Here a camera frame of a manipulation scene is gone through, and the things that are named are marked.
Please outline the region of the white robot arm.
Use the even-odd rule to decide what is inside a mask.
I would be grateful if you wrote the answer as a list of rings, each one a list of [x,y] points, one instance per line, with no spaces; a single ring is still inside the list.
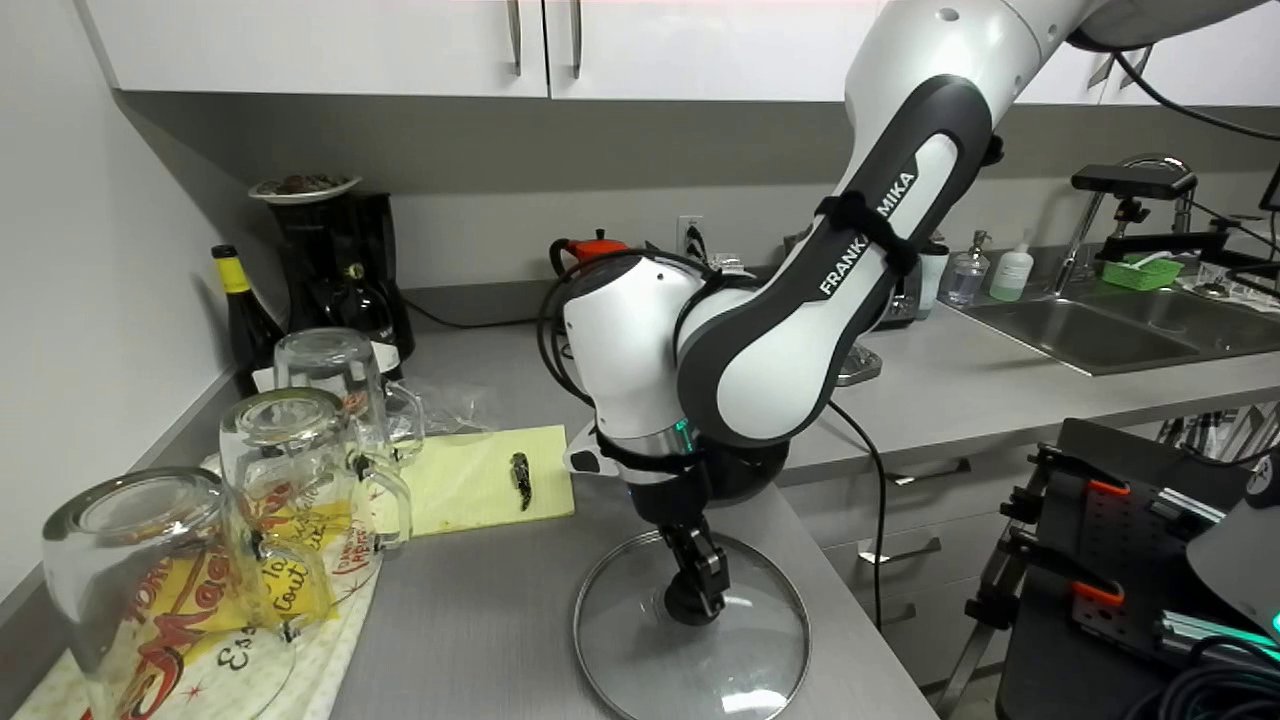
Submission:
[[[592,406],[596,449],[662,536],[680,625],[725,613],[728,555],[704,507],[776,474],[832,394],[861,330],[995,160],[995,122],[1062,42],[1129,50],[1259,0],[886,0],[861,41],[850,154],[807,226],[758,276],[625,247],[560,276],[546,369]]]

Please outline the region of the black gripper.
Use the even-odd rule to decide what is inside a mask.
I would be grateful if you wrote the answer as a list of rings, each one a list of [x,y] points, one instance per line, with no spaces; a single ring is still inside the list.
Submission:
[[[633,487],[633,507],[662,536],[668,551],[684,568],[662,586],[662,608],[680,625],[700,625],[704,615],[725,613],[728,555],[704,521],[706,500],[713,478],[704,459],[688,459],[674,474]]]

